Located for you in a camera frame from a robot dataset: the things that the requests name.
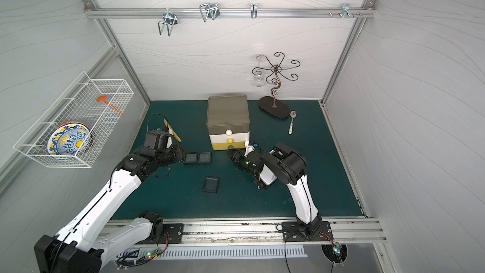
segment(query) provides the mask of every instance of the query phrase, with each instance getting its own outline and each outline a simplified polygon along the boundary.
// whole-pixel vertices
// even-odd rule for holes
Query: decorative plate
[[[63,123],[63,124],[59,125],[57,128],[60,128],[61,126],[65,126],[66,124],[80,124],[80,125],[84,126],[84,128],[89,129],[89,127],[86,124],[83,124],[81,122],[67,122],[67,123]]]
[[[75,155],[83,152],[90,143],[89,129],[80,123],[64,124],[52,133],[47,142],[47,152],[51,155]]]

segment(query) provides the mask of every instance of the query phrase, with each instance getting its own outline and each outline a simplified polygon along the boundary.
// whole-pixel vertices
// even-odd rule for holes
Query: metal jewelry tree
[[[271,64],[271,68],[266,69],[266,68],[260,68],[256,67],[253,69],[253,74],[255,76],[261,76],[262,71],[261,70],[270,70],[271,74],[266,77],[266,82],[269,83],[270,85],[275,85],[276,87],[271,88],[271,96],[264,96],[262,99],[259,100],[259,107],[265,110],[266,112],[270,113],[271,115],[274,115],[278,118],[285,118],[289,116],[289,113],[291,112],[289,106],[280,100],[276,99],[276,95],[278,95],[278,89],[281,88],[281,79],[280,76],[284,77],[285,79],[289,81],[297,81],[298,80],[298,75],[297,74],[291,74],[291,79],[284,76],[281,71],[285,70],[290,70],[294,68],[298,68],[300,66],[300,62],[297,60],[292,60],[291,64],[297,64],[294,67],[290,68],[282,68],[281,63],[285,59],[285,54],[282,52],[276,52],[275,57],[280,57],[283,55],[283,58],[279,62],[279,64],[273,65],[270,60],[265,56],[266,60]]]

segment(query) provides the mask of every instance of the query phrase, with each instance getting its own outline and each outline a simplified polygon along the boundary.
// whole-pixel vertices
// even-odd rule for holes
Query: white wire basket
[[[106,95],[109,105],[97,101],[102,95]],[[18,140],[14,149],[49,168],[90,168],[132,96],[133,91],[124,79],[91,79],[83,72]],[[65,123],[86,125],[87,145],[73,155],[52,155],[49,139]]]

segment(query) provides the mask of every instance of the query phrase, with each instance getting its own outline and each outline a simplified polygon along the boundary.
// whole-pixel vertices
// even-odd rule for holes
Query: metal hook
[[[255,19],[258,16],[258,5],[256,3],[251,4],[251,18]]]
[[[215,3],[204,3],[199,6],[199,11],[200,14],[202,15],[202,20],[204,22],[207,21],[209,15],[212,20],[216,19],[217,16],[221,15],[221,12],[219,11],[219,7]]]
[[[350,14],[349,9],[350,9],[350,5],[348,3],[344,4],[342,7],[342,12],[339,13],[340,18],[355,17],[355,14]]]
[[[172,30],[174,29],[174,25],[177,24],[177,16],[169,12],[168,9],[167,9],[167,12],[165,12],[162,16],[163,16],[163,21],[158,22],[158,32],[161,35],[161,32],[163,31],[163,27],[167,26],[167,33],[168,33],[168,36],[170,37],[170,35],[172,34]]]

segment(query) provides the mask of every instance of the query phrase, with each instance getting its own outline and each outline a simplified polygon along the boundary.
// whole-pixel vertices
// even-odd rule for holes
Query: white drawer
[[[211,143],[227,143],[228,138],[232,138],[235,142],[245,142],[249,140],[249,132],[247,133],[232,133],[231,135],[209,135]]]

